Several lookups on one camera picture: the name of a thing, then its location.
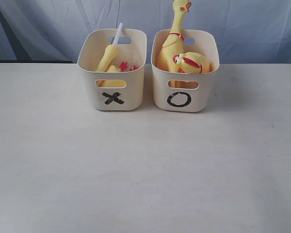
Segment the x symbol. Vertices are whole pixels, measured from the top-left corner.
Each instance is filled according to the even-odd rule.
[[[112,103],[113,101],[119,103],[119,104],[123,104],[124,101],[120,100],[118,97],[121,95],[120,93],[118,92],[115,92],[113,95],[109,95],[107,93],[102,93],[103,96],[107,97],[107,101],[105,102],[106,105]]]

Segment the white straw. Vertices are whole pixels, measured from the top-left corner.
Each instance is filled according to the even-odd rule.
[[[122,28],[123,28],[123,23],[120,23],[120,25],[118,26],[118,30],[117,30],[117,33],[115,35],[113,44],[112,44],[115,47],[117,47],[118,39],[120,38],[120,35],[122,33]]]

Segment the white fabric backdrop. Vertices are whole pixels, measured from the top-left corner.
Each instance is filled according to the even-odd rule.
[[[155,33],[171,27],[172,0],[0,0],[0,10],[34,60],[76,62],[101,28]],[[222,63],[291,63],[291,0],[192,0],[183,28],[212,33]]]

